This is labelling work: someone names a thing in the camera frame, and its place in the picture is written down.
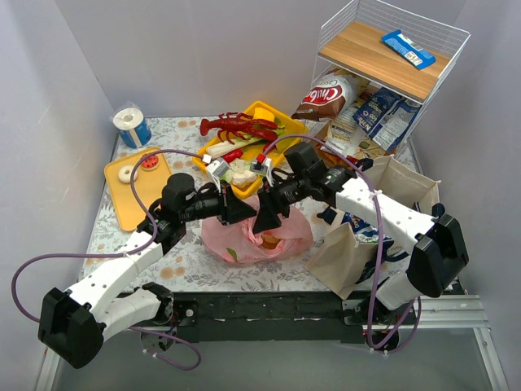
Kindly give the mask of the pink plastic bag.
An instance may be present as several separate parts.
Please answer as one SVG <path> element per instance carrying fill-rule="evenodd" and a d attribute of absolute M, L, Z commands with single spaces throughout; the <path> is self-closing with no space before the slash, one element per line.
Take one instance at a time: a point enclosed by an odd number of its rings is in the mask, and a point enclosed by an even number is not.
<path fill-rule="evenodd" d="M 250 266 L 260 262 L 281 261 L 297 256 L 313 244 L 313 233 L 306 217 L 296 208 L 290 209 L 282 225 L 271 231 L 254 234 L 255 219 L 224 226 L 216 217 L 202 222 L 201 237 L 207 252 L 234 266 Z M 262 233 L 270 233 L 281 242 L 276 249 L 261 247 Z"/>

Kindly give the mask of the blue Doritos chips bag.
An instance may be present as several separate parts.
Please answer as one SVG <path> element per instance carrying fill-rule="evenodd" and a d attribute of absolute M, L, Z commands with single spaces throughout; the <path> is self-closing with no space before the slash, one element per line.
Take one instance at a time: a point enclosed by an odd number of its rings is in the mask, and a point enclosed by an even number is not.
<path fill-rule="evenodd" d="M 345 213 L 342 223 L 348 223 L 351 226 L 352 232 L 359 242 L 377 243 L 379 241 L 378 230 L 357 216 Z"/>

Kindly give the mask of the beige canvas tote bag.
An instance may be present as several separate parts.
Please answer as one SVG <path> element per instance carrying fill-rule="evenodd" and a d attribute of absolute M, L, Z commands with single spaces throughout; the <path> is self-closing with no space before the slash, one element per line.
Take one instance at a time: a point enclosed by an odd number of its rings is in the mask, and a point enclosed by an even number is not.
<path fill-rule="evenodd" d="M 383 233 L 395 245 L 412 252 L 417 233 L 427 232 L 431 208 L 440 202 L 439 183 L 402 165 L 393 156 L 379 157 L 364 172 L 371 191 L 363 179 L 347 182 L 343 197 L 337 202 L 333 228 L 304 268 L 341 299 L 355 290 L 367 290 L 359 283 L 362 272 L 376 255 L 377 243 L 359 242 L 348 223 L 341 223 L 345 212 L 377 226 L 373 193 L 377 194 L 383 216 Z"/>

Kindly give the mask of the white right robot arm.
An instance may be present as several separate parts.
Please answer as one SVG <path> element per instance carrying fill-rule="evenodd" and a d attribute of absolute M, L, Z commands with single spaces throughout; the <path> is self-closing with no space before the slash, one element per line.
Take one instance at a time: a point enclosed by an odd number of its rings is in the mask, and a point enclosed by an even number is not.
<path fill-rule="evenodd" d="M 254 233 L 279 228 L 280 218 L 289 215 L 292 204 L 311 197 L 368 222 L 410 256 L 407 270 L 375 283 L 370 297 L 354 309 L 354 314 L 388 315 L 421 295 L 437 298 L 467 265 L 469 257 L 459 221 L 445 213 L 441 204 L 435 205 L 431 214 L 412 210 L 378 194 L 359 167 L 326 167 L 307 143 L 297 143 L 284 156 L 291 167 L 284 179 L 275 176 L 265 154 L 251 164 L 252 170 L 264 175 L 257 193 L 260 209 Z"/>

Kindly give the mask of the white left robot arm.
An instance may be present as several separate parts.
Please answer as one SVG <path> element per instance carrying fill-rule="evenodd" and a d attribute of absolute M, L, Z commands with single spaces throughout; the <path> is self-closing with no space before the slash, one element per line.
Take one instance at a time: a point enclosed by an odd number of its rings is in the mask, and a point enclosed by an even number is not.
<path fill-rule="evenodd" d="M 53 288 L 43 298 L 38 338 L 76 369 L 92 361 L 106 340 L 129 327 L 172 323 L 174 299 L 167 288 L 146 283 L 126 297 L 120 294 L 181 240 L 188 222 L 216 217 L 227 226 L 256 216 L 227 182 L 197 189 L 189 174 L 170 176 L 148 211 L 151 216 L 125 243 L 123 257 L 105 261 L 66 291 Z"/>

